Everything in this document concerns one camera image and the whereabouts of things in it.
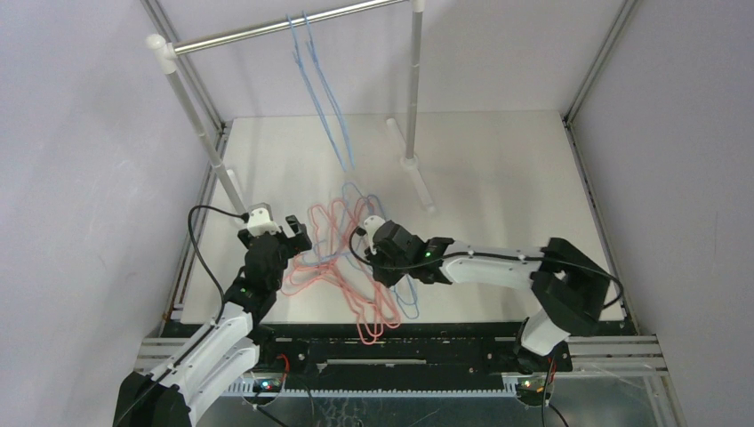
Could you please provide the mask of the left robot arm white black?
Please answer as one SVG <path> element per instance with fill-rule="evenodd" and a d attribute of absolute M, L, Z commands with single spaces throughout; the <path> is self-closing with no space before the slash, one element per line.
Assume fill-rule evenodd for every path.
<path fill-rule="evenodd" d="M 243 218 L 246 225 L 238 236 L 246 248 L 245 263 L 222 296 L 218 316 L 148 373 L 125 377 L 115 426 L 194 426 L 238 377 L 276 364 L 278 348 L 261 321 L 277 301 L 288 262 L 312 243 L 294 215 L 285 219 L 291 235 L 264 207 Z"/>

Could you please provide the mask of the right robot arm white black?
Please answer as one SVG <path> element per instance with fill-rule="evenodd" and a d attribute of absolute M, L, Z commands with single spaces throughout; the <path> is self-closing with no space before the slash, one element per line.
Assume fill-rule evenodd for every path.
<path fill-rule="evenodd" d="M 424 284 L 482 284 L 529 291 L 539 310 L 519 328 L 509 358 L 522 375 L 548 372 L 556 348 L 571 336 L 592 336 L 607 292 L 617 280 L 564 238 L 533 252 L 472 246 L 453 238 L 423 240 L 393 221 L 373 215 L 356 228 L 367 248 L 357 259 L 373 279 L 392 287 L 404 277 Z"/>

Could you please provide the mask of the metal clothes rack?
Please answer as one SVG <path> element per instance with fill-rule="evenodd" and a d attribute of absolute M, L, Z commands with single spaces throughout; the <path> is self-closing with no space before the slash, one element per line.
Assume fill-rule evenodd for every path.
<path fill-rule="evenodd" d="M 262 5 L 262 22 L 243 26 L 248 7 L 232 4 L 232 29 L 181 39 L 158 1 L 143 9 L 153 24 L 146 46 L 166 78 L 208 157 L 212 181 L 243 212 L 252 204 L 253 187 L 239 160 L 225 156 L 222 139 L 241 117 L 310 116 L 314 144 L 335 180 L 354 177 L 357 155 L 366 143 L 356 135 L 358 114 L 382 114 L 389 136 L 402 150 L 399 159 L 421 207 L 437 209 L 420 169 L 416 151 L 422 39 L 428 34 L 426 1 L 283 1 Z M 309 35 L 301 13 L 310 19 L 321 68 L 346 120 L 356 169 L 341 128 L 309 55 Z M 340 168 L 293 60 L 293 20 L 301 57 L 346 165 Z"/>

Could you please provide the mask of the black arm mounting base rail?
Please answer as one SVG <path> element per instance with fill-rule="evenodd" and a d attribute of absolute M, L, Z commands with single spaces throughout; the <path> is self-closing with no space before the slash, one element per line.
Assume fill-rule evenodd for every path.
<path fill-rule="evenodd" d="M 439 394 L 501 391 L 507 377 L 619 374 L 651 341 L 636 336 L 572 337 L 547 356 L 525 350 L 513 322 L 408 324 L 363 343 L 347 324 L 273 324 L 251 374 L 288 375 L 290 388 L 316 392 Z"/>

